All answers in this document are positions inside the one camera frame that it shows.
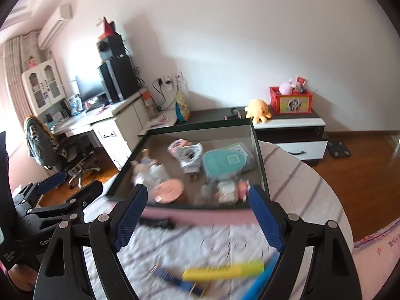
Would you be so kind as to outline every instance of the metal screw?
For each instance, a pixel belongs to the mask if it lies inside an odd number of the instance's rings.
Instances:
[[[289,218],[289,220],[291,221],[297,221],[300,217],[296,214],[296,213],[289,213],[287,215],[287,217]]]
[[[338,227],[338,224],[337,224],[335,221],[333,221],[333,220],[329,220],[329,221],[327,222],[327,225],[328,225],[330,228],[332,228],[332,229],[335,229],[335,228]]]
[[[100,214],[98,219],[100,222],[106,222],[109,219],[109,215],[108,214]]]
[[[59,223],[59,227],[60,227],[61,229],[64,229],[64,228],[68,227],[68,221],[61,221],[61,222]]]

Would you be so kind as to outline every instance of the orange round lid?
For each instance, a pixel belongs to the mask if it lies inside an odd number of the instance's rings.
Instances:
[[[183,192],[183,182],[173,178],[159,184],[155,189],[155,201],[157,203],[171,203],[175,201]]]

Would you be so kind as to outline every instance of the yellow highlighter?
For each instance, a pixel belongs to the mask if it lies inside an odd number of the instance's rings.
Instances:
[[[264,263],[257,260],[229,266],[188,268],[183,272],[182,280],[194,282],[230,280],[261,275],[263,272]]]

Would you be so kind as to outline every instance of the drawer handle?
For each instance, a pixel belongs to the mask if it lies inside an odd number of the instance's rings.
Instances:
[[[305,151],[301,151],[301,152],[297,152],[297,153],[293,153],[293,152],[289,152],[291,155],[294,155],[294,156],[299,156],[299,155],[301,155],[301,154],[305,154],[306,152]]]
[[[103,134],[103,138],[104,139],[106,139],[106,138],[109,138],[109,137],[111,137],[111,136],[117,136],[115,133],[111,133],[110,135],[104,135]]]

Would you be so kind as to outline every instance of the orange box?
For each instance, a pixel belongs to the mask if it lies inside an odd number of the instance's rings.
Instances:
[[[281,95],[279,87],[269,87],[271,93],[271,106],[275,114],[309,114],[313,94],[309,91],[299,93],[293,91],[291,95]]]

